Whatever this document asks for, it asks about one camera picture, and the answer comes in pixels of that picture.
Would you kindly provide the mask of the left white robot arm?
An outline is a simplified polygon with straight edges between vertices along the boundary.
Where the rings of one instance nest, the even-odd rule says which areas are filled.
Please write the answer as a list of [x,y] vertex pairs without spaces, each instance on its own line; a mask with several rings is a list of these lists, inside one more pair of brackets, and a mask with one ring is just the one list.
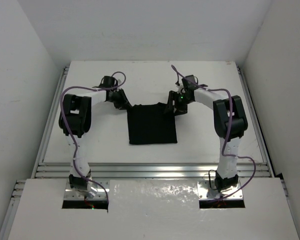
[[58,125],[68,145],[73,148],[68,177],[72,189],[85,192],[92,184],[104,188],[92,180],[91,168],[84,156],[83,139],[91,128],[93,107],[97,104],[110,102],[118,110],[132,107],[122,89],[126,79],[123,72],[116,71],[110,76],[104,76],[98,86],[70,86],[61,93]]

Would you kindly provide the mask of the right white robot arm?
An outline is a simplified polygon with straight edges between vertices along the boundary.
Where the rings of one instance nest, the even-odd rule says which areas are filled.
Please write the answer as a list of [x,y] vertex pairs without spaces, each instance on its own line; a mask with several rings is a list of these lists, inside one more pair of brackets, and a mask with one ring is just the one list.
[[238,95],[231,95],[225,88],[211,89],[198,84],[194,75],[178,79],[177,90],[168,95],[165,113],[175,116],[188,112],[188,105],[196,102],[213,111],[214,130],[219,137],[220,151],[215,171],[214,185],[219,193],[238,183],[237,161],[241,138],[248,129],[248,120]]

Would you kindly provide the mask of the black t shirt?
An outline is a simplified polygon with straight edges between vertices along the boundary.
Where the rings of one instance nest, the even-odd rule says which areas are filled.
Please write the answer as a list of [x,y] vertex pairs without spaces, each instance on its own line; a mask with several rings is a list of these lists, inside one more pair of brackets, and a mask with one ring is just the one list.
[[166,104],[134,105],[127,110],[128,137],[131,145],[176,144],[175,116],[165,112]]

